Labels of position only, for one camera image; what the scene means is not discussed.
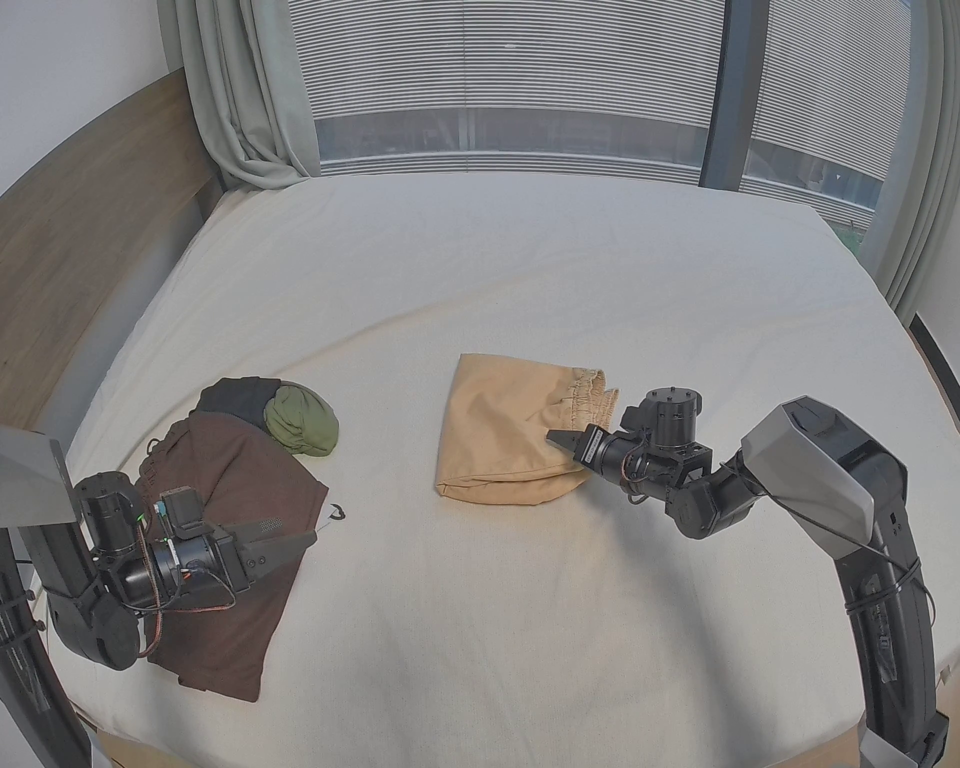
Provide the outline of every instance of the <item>bed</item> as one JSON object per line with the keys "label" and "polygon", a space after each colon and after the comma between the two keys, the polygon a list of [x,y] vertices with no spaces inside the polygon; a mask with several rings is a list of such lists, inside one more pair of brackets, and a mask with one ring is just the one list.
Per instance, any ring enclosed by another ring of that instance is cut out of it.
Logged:
{"label": "bed", "polygon": [[199,768],[764,766],[853,725],[831,561],[761,501],[709,540],[599,479],[533,508],[433,488],[458,356],[601,368],[622,407],[704,396],[727,458],[809,394],[909,467],[938,664],[960,650],[960,436],[870,278],[810,208],[540,174],[308,180],[228,194],[111,367],[74,480],[135,475],[225,375],[301,382],[341,439],[303,460],[347,519],[309,550],[260,700],[49,651],[94,722]]}

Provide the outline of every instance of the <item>curtain fold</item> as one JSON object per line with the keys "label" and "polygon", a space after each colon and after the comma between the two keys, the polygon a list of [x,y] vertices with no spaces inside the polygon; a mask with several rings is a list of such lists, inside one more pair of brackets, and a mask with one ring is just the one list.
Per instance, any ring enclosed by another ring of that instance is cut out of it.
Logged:
{"label": "curtain fold", "polygon": [[960,189],[960,4],[910,6],[910,85],[890,172],[860,261],[905,325]]}
{"label": "curtain fold", "polygon": [[177,0],[190,101],[228,186],[280,189],[320,175],[290,8],[281,0]]}

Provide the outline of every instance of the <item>rolled green fabric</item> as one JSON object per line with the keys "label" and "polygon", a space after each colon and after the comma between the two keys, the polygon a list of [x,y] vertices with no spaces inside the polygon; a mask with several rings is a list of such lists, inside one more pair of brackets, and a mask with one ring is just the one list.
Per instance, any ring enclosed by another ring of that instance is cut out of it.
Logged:
{"label": "rolled green fabric", "polygon": [[333,409],[300,384],[284,382],[263,409],[263,420],[274,439],[290,453],[327,456],[340,435]]}

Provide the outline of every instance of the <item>wooden bed frame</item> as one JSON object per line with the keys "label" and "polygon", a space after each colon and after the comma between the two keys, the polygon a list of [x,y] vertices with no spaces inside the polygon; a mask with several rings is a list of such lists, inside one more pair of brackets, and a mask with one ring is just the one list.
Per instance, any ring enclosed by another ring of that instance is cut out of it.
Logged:
{"label": "wooden bed frame", "polygon": [[201,200],[207,215],[219,190],[180,69],[0,197],[0,423],[37,428],[98,313],[186,207]]}

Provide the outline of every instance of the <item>beige folded garment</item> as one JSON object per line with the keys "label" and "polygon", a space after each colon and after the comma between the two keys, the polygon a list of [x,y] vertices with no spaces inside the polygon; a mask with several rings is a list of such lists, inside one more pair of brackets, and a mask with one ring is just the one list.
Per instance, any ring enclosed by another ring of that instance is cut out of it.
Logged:
{"label": "beige folded garment", "polygon": [[618,390],[602,371],[464,354],[453,376],[437,460],[437,491],[477,504],[540,504],[589,470],[546,441],[548,429],[610,427]]}

